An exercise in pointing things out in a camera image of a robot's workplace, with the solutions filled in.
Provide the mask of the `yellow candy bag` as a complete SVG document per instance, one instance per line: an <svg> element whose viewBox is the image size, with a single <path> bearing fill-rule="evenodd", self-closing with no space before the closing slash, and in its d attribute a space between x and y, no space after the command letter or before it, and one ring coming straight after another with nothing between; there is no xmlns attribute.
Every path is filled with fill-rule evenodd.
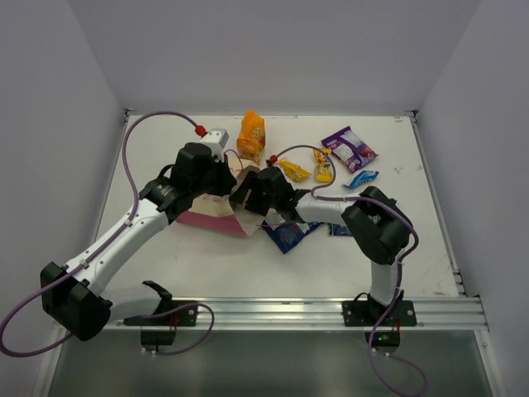
<svg viewBox="0 0 529 397"><path fill-rule="evenodd" d="M330 162L331 150L320 148L312 151L315 160L315 180L318 183L328 184L332 182L334 173Z"/></svg>

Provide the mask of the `dark blue vinegar chip bag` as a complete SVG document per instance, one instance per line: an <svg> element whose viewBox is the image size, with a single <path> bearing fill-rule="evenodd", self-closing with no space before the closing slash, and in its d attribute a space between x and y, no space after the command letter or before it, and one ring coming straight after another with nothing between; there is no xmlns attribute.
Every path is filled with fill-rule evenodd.
<svg viewBox="0 0 529 397"><path fill-rule="evenodd" d="M328 231L330 236L334 237L352 237L353 233L347 226L329 223Z"/></svg>

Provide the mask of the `yellow orange snack packet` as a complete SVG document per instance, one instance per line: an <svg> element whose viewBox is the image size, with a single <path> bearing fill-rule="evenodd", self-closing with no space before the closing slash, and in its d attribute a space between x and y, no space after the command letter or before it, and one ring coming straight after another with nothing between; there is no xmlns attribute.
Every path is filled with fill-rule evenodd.
<svg viewBox="0 0 529 397"><path fill-rule="evenodd" d="M312 175L311 172L287 159L279 159L278 164L286 176L293 182L303 182Z"/></svg>

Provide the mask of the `light blue white wrapper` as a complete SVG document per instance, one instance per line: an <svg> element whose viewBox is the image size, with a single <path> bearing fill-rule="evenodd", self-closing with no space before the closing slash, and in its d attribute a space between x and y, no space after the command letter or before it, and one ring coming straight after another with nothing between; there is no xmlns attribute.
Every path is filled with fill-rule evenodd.
<svg viewBox="0 0 529 397"><path fill-rule="evenodd" d="M364 184L368 184L377 179L379 172L375 170L363 170L354 176L350 181L342 185L348 189L357 189Z"/></svg>

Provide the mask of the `purple snack packet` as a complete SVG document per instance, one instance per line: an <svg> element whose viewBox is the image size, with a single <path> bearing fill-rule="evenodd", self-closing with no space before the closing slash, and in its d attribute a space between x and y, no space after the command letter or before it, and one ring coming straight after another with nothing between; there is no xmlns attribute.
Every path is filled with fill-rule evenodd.
<svg viewBox="0 0 529 397"><path fill-rule="evenodd" d="M374 161L378 154L359 138L350 127L321 140L323 147L330 149L340 162L352 173L361 170Z"/></svg>

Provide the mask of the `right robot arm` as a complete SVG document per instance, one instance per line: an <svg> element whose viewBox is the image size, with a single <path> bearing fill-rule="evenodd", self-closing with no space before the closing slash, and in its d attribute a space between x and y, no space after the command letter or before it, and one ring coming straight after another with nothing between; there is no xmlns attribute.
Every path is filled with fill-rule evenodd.
<svg viewBox="0 0 529 397"><path fill-rule="evenodd" d="M230 195L244 210L267 215L273 209L284 220L324 222L347 227L361 252L371 262L368 314L387 324L398 314L403 258L415 232L396 202L369 186L353 196L324 197L309 189L294 188L276 167L250 171Z"/></svg>

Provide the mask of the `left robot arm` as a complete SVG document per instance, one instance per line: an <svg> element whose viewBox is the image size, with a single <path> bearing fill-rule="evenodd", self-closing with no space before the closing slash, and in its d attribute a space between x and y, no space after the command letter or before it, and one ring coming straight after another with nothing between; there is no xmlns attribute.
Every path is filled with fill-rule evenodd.
<svg viewBox="0 0 529 397"><path fill-rule="evenodd" d="M95 337L113 320L145 317L153 324L171 317L171 295L154 282L110 291L113 276L152 237L163 231L195 198L226 196L236 185L219 143L188 143L169 176L158 175L140 191L129 212L103 237L66 265L41 272L42 306L80 341Z"/></svg>

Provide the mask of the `pink beige paper bag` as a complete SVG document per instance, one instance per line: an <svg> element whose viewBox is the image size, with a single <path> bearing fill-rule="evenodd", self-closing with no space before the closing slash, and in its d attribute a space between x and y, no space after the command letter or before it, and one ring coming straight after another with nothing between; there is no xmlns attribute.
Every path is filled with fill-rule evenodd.
<svg viewBox="0 0 529 397"><path fill-rule="evenodd" d="M265 220L265 215L252 213L239 204L232 204L230 196L203 194L194 199L192 207L180 214L176 222L213 230L238 237L253 235Z"/></svg>

